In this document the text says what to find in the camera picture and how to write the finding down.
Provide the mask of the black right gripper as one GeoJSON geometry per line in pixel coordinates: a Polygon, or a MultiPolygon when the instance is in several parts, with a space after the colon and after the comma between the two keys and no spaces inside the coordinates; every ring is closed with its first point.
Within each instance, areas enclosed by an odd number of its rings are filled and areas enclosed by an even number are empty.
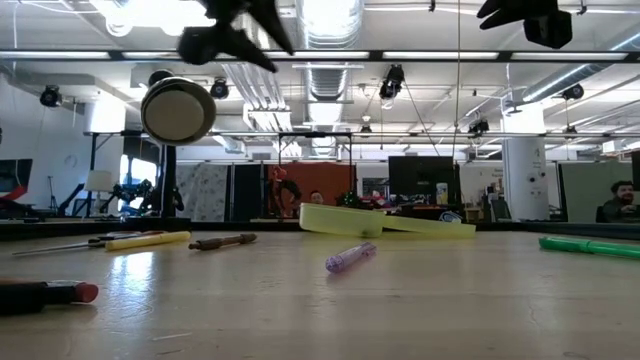
{"type": "Polygon", "coordinates": [[[573,39],[571,14],[559,8],[558,0],[485,0],[478,18],[488,18],[487,28],[523,21],[529,42],[561,49],[573,39]]]}

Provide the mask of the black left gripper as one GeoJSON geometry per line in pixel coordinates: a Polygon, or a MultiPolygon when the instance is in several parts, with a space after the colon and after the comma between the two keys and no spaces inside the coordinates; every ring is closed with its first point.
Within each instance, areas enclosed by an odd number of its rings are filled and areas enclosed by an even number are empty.
{"type": "Polygon", "coordinates": [[[212,26],[185,27],[177,43],[177,53],[188,64],[204,65],[219,54],[276,72],[276,65],[232,22],[242,13],[249,13],[265,32],[288,54],[294,47],[285,31],[275,0],[199,0],[206,9],[205,16],[213,19],[212,26]]]}

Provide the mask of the brown pen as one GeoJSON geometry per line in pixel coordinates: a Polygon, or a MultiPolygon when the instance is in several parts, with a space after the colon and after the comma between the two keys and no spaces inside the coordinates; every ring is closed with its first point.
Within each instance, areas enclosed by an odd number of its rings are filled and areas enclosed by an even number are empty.
{"type": "Polygon", "coordinates": [[[208,238],[197,240],[188,245],[189,250],[210,251],[230,245],[242,245],[254,242],[257,239],[255,233],[239,234],[236,236],[208,238]]]}

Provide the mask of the yellow highlighter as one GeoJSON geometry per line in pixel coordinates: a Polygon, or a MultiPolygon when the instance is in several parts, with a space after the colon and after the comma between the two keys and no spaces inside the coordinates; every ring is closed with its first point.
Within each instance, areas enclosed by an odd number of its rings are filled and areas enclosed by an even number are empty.
{"type": "Polygon", "coordinates": [[[190,239],[191,233],[189,231],[158,233],[133,238],[111,240],[105,243],[105,250],[108,252],[112,252],[175,242],[184,242],[190,239]]]}

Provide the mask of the purple pen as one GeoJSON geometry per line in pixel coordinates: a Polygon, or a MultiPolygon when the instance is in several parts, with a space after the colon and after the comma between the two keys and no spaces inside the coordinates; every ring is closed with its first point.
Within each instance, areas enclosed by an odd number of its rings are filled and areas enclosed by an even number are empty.
{"type": "Polygon", "coordinates": [[[340,273],[360,261],[362,258],[375,255],[376,252],[377,247],[374,244],[364,242],[329,257],[325,261],[325,268],[330,273],[340,273]]]}

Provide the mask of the green highlighter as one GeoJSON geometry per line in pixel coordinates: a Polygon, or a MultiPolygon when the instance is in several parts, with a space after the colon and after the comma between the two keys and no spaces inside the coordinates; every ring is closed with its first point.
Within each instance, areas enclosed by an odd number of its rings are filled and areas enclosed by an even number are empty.
{"type": "Polygon", "coordinates": [[[640,245],[547,236],[540,237],[538,242],[539,246],[545,250],[640,259],[640,245]]]}

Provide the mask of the red-handled scissors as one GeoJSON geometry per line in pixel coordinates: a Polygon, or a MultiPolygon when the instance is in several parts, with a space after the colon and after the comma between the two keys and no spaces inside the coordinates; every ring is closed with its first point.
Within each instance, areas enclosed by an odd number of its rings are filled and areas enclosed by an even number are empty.
{"type": "Polygon", "coordinates": [[[14,252],[13,256],[49,253],[49,252],[71,250],[71,249],[104,248],[108,242],[111,242],[114,240],[132,239],[132,238],[139,238],[147,235],[160,235],[160,234],[164,234],[164,231],[130,232],[130,233],[114,232],[114,233],[108,233],[107,235],[102,235],[96,238],[91,238],[86,242],[14,252]]]}

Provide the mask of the black scale pen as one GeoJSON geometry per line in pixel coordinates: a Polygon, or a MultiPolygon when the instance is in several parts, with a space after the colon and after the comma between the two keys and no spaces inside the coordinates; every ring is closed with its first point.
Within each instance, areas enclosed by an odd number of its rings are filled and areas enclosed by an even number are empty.
{"type": "Polygon", "coordinates": [[[45,282],[0,285],[0,316],[41,312],[47,305],[70,304],[73,286],[49,286],[45,282]]]}

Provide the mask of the yellow translucent supply box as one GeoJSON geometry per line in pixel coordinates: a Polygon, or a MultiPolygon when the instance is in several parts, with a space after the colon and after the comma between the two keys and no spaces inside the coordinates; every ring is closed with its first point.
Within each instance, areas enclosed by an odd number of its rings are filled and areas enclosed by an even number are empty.
{"type": "Polygon", "coordinates": [[[476,227],[461,222],[444,222],[386,215],[382,211],[360,210],[303,203],[299,225],[303,230],[324,234],[377,238],[384,229],[424,234],[429,238],[473,238],[476,227]]]}

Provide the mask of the black overhead beam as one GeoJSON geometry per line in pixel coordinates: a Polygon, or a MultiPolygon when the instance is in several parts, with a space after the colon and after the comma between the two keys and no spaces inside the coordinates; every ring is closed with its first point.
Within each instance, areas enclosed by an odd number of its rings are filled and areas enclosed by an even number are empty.
{"type": "MultiPolygon", "coordinates": [[[[640,51],[303,50],[289,55],[283,51],[267,50],[265,55],[276,62],[640,63],[640,51]]],[[[176,52],[169,50],[0,49],[0,60],[3,61],[170,62],[179,59],[176,52]]]]}

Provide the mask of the white round column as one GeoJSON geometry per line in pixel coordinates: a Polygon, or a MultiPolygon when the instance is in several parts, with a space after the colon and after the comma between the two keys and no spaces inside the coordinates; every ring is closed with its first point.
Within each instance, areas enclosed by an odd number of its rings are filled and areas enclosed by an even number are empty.
{"type": "Polygon", "coordinates": [[[540,102],[510,105],[503,111],[505,197],[515,221],[549,219],[543,112],[540,102]]]}

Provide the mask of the orange partition panel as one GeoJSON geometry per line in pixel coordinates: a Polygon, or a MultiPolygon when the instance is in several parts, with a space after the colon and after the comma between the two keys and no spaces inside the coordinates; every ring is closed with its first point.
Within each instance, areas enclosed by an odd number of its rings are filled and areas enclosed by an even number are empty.
{"type": "Polygon", "coordinates": [[[352,190],[354,167],[332,162],[286,163],[267,167],[267,214],[276,218],[298,218],[300,206],[312,203],[310,193],[318,190],[322,205],[336,205],[341,195],[352,190]]]}

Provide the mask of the grey patterned partition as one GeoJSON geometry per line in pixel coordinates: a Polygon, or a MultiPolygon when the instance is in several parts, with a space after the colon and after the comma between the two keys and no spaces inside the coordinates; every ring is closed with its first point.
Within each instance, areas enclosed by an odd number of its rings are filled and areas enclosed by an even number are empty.
{"type": "Polygon", "coordinates": [[[210,163],[178,165],[176,185],[192,222],[222,222],[225,217],[228,167],[210,163]]]}

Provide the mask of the black monitor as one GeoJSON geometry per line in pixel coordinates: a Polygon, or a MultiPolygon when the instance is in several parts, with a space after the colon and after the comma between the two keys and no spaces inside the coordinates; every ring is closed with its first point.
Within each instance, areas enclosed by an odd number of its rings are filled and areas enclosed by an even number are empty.
{"type": "Polygon", "coordinates": [[[388,158],[390,194],[423,195],[438,202],[438,189],[446,189],[445,205],[461,203],[459,166],[447,156],[391,156],[388,158]]]}

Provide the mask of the green partition panel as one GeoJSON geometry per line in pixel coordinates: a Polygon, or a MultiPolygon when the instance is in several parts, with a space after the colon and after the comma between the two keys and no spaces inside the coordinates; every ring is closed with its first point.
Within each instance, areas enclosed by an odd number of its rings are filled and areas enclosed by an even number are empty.
{"type": "Polygon", "coordinates": [[[633,177],[630,162],[560,163],[559,171],[570,223],[595,223],[597,208],[613,197],[611,186],[633,177]]]}

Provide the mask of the black background robot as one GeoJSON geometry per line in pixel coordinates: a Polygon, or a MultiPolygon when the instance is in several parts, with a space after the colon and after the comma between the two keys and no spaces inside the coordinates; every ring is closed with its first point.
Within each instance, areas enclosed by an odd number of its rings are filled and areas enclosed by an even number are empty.
{"type": "Polygon", "coordinates": [[[138,184],[116,184],[112,195],[122,202],[119,212],[130,216],[141,216],[151,210],[152,183],[144,179],[138,184]]]}

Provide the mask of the white shade lamp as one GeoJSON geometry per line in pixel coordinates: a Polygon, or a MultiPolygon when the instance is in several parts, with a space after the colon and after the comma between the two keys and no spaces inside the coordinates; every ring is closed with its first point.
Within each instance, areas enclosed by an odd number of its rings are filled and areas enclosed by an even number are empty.
{"type": "Polygon", "coordinates": [[[84,190],[87,192],[88,216],[97,217],[108,212],[110,202],[113,200],[114,186],[115,182],[110,171],[89,171],[84,186],[84,190]]]}

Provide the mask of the silver ventilation duct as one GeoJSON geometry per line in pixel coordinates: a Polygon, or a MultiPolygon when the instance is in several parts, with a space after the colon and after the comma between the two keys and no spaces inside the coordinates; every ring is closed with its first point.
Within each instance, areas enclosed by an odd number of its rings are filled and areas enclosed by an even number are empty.
{"type": "MultiPolygon", "coordinates": [[[[364,0],[295,0],[298,28],[305,50],[346,50],[358,42],[364,0]]],[[[349,71],[309,69],[309,94],[318,101],[336,101],[346,92],[349,71]]]]}
{"type": "MultiPolygon", "coordinates": [[[[640,51],[640,22],[609,39],[598,50],[608,52],[640,51]]],[[[541,101],[611,66],[613,63],[604,62],[566,65],[538,83],[527,87],[522,93],[521,102],[541,101]]]]}

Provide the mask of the black aluminium table frame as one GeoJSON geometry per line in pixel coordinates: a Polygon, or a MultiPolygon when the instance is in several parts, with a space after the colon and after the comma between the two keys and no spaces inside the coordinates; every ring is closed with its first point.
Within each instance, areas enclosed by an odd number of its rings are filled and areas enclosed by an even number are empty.
{"type": "MultiPolygon", "coordinates": [[[[8,222],[0,221],[0,241],[17,241],[108,233],[112,231],[257,231],[295,232],[297,222],[193,222],[183,218],[129,218],[124,222],[72,221],[8,222]]],[[[532,232],[640,241],[640,224],[580,224],[563,222],[478,223],[479,232],[532,232]]]]}

